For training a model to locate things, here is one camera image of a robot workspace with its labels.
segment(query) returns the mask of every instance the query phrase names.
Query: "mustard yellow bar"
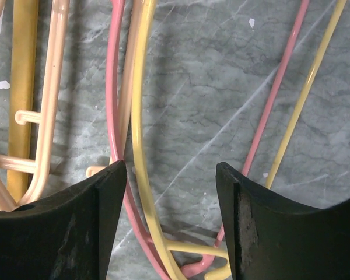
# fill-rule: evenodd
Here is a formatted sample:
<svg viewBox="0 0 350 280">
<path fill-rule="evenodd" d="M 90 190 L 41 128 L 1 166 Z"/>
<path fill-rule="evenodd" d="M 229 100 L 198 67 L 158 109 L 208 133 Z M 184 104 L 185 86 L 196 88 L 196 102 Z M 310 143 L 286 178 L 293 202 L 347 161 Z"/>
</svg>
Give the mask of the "mustard yellow bar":
<svg viewBox="0 0 350 280">
<path fill-rule="evenodd" d="M 39 0 L 14 0 L 13 4 L 8 155 L 28 158 L 31 125 L 18 125 L 15 114 L 18 110 L 31 110 L 33 105 Z M 7 175 L 8 191 L 18 202 L 28 188 L 29 175 L 12 170 Z"/>
</svg>

